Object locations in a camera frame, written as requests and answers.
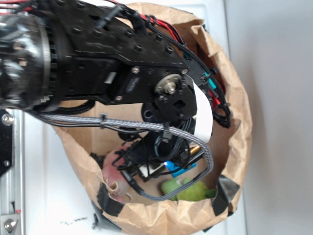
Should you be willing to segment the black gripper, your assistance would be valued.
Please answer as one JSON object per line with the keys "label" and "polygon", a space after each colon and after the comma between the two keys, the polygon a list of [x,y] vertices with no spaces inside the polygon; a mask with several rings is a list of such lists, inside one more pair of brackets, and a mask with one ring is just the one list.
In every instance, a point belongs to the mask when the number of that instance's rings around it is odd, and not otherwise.
{"label": "black gripper", "polygon": [[176,136],[163,142],[159,134],[149,132],[119,153],[116,167],[131,176],[139,175],[144,182],[162,175],[171,175],[164,165],[166,161],[185,168],[203,157],[204,152],[199,147],[191,147],[189,143],[190,141]]}

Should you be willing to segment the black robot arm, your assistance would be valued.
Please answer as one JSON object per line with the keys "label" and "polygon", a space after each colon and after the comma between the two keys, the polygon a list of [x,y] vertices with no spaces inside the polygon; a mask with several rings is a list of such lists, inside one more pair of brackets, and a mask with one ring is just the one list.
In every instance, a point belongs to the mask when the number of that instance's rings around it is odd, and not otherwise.
{"label": "black robot arm", "polygon": [[164,21],[117,3],[8,2],[0,15],[0,107],[60,127],[101,127],[132,146],[117,169],[165,174],[213,159],[210,71]]}

